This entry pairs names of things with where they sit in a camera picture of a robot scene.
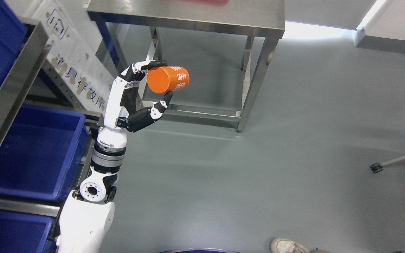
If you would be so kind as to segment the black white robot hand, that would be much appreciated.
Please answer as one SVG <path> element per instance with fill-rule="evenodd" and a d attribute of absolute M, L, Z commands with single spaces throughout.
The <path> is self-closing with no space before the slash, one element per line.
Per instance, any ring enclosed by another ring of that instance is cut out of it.
<path fill-rule="evenodd" d="M 137 109 L 137 96 L 139 84 L 147 73 L 154 67 L 167 65 L 166 60 L 132 63 L 114 79 L 106 103 L 103 128 L 97 136 L 97 143 L 102 149 L 125 149 L 128 132 L 137 132 L 160 120 L 173 93 L 167 92 L 153 106 L 141 109 Z"/>

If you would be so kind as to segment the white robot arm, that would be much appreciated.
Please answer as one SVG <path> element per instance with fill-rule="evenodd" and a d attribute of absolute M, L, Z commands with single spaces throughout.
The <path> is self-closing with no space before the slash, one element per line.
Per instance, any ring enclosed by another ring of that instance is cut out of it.
<path fill-rule="evenodd" d="M 126 148 L 95 143 L 86 178 L 66 198 L 59 216 L 58 253 L 97 253 L 114 221 L 114 196 Z"/>

